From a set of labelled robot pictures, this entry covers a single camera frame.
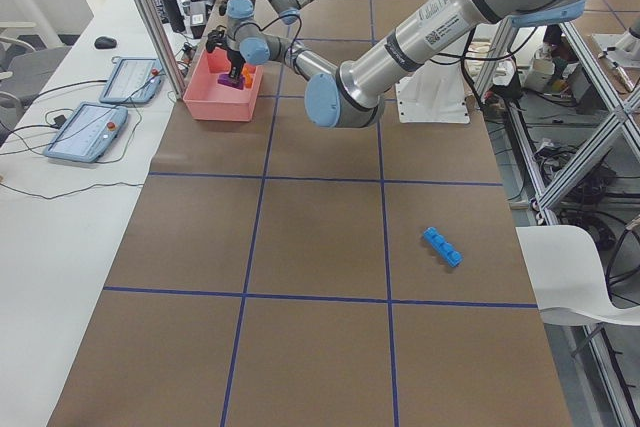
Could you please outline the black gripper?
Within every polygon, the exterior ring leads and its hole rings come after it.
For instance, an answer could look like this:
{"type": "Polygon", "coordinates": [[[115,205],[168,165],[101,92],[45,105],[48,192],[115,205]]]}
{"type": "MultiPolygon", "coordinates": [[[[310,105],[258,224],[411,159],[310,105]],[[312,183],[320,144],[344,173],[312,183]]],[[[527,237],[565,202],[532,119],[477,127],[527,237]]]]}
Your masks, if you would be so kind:
{"type": "Polygon", "coordinates": [[[229,71],[230,79],[232,81],[237,81],[237,79],[241,79],[243,76],[242,72],[246,61],[239,50],[228,47],[226,52],[227,58],[231,63],[231,69],[229,71]]]}

